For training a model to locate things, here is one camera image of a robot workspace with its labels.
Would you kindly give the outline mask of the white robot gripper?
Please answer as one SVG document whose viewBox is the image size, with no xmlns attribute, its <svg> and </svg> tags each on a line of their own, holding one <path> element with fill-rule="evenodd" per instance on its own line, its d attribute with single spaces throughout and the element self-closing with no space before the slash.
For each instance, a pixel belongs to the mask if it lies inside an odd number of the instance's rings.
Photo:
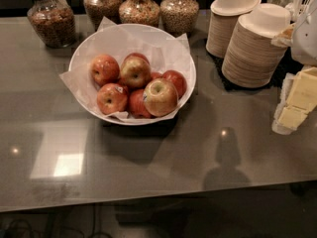
<svg viewBox="0 0 317 238">
<path fill-rule="evenodd" d="M 292 33 L 291 56 L 294 60 L 317 65 L 317 0 L 313 0 L 296 21 Z M 317 107 L 317 67 L 305 66 L 283 80 L 271 129 L 281 135 L 296 131 Z"/>
</svg>

